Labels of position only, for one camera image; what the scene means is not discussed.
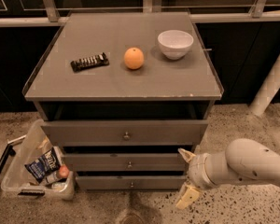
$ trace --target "white bowl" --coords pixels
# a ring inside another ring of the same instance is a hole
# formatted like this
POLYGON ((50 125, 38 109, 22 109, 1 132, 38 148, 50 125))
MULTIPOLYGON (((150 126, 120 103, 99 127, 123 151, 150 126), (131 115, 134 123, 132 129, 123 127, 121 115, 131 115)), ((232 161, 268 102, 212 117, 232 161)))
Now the white bowl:
POLYGON ((171 60, 177 60, 186 55, 193 42, 193 36, 179 30, 168 30, 158 36, 161 52, 171 60))

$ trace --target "white pipe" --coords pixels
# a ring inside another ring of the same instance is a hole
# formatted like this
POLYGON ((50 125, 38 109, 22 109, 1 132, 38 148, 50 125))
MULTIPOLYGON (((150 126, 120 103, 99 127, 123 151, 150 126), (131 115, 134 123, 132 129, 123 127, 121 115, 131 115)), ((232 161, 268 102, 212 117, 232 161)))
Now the white pipe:
POLYGON ((270 104, 273 97, 280 89, 280 55, 269 75, 264 80, 259 92, 250 105, 250 110, 256 116, 261 116, 267 106, 270 104))

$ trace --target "white plastic container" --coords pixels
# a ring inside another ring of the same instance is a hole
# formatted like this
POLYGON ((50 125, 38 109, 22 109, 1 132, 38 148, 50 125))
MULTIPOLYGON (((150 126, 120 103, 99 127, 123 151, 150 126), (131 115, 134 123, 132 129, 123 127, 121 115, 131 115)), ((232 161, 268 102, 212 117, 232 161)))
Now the white plastic container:
MULTIPOLYGON (((38 148, 46 137, 40 128, 42 122, 42 119, 38 119, 33 123, 20 148, 16 151, 17 154, 13 158, 1 182, 1 189, 17 195, 47 196, 71 200, 75 193, 73 172, 70 172, 62 189, 52 189, 50 186, 31 185, 31 183, 36 183, 36 180, 27 171, 24 164, 35 161, 45 151, 43 147, 38 148)), ((51 144, 49 143, 45 148, 51 148, 51 144)))

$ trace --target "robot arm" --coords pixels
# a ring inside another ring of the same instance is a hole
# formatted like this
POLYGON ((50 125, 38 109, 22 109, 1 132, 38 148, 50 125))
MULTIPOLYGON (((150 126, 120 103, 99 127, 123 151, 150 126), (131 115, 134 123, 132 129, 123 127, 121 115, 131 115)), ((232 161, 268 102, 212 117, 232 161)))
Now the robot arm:
POLYGON ((179 192, 176 207, 183 209, 198 199, 201 190, 222 184, 274 184, 280 187, 280 156, 250 139, 237 139, 225 151, 193 155, 178 150, 189 163, 188 182, 179 192))

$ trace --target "concrete floor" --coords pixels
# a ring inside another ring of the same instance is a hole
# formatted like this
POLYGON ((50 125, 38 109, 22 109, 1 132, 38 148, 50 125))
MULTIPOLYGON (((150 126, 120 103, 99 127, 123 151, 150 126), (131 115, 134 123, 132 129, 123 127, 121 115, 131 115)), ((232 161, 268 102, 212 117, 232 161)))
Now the concrete floor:
MULTIPOLYGON (((0 114, 0 156, 7 139, 27 133, 37 113, 0 114)), ((215 105, 196 153, 223 150, 236 138, 251 138, 280 154, 280 104, 258 118, 247 105, 215 105)), ((143 223, 280 223, 280 188, 224 186, 203 193, 184 211, 176 192, 83 192, 72 201, 17 197, 0 189, 0 223, 120 223, 134 213, 143 223)))

